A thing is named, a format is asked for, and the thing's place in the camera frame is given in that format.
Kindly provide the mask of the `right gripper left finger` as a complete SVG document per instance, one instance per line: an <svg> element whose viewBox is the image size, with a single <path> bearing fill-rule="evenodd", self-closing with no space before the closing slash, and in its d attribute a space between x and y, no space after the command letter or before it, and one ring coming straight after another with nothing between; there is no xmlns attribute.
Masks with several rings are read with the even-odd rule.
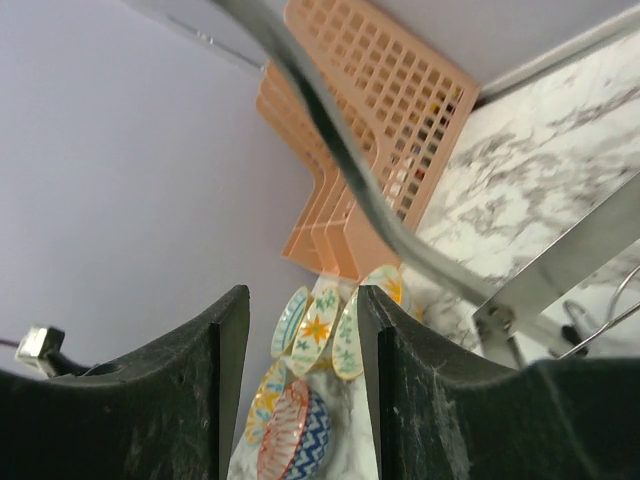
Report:
<svg viewBox="0 0 640 480"><path fill-rule="evenodd" d="M237 285L194 319L82 376L1 375L5 479L223 479L249 333Z"/></svg>

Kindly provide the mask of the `red patterned bowl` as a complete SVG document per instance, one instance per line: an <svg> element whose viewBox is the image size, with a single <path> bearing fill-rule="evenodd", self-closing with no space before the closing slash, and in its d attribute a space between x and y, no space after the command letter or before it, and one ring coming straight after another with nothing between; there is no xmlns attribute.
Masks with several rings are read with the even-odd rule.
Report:
<svg viewBox="0 0 640 480"><path fill-rule="evenodd" d="M313 479L331 440L331 414L323 398L297 379L276 403L261 440L258 479Z"/></svg>

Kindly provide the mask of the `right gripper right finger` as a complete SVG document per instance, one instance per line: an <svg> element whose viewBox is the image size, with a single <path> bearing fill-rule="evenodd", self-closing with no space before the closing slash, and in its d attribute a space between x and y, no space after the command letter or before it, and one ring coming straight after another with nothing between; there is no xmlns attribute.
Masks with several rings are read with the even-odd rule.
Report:
<svg viewBox="0 0 640 480"><path fill-rule="evenodd" d="M639 363L513 370L417 322L376 286L357 318L382 479L635 479Z"/></svg>

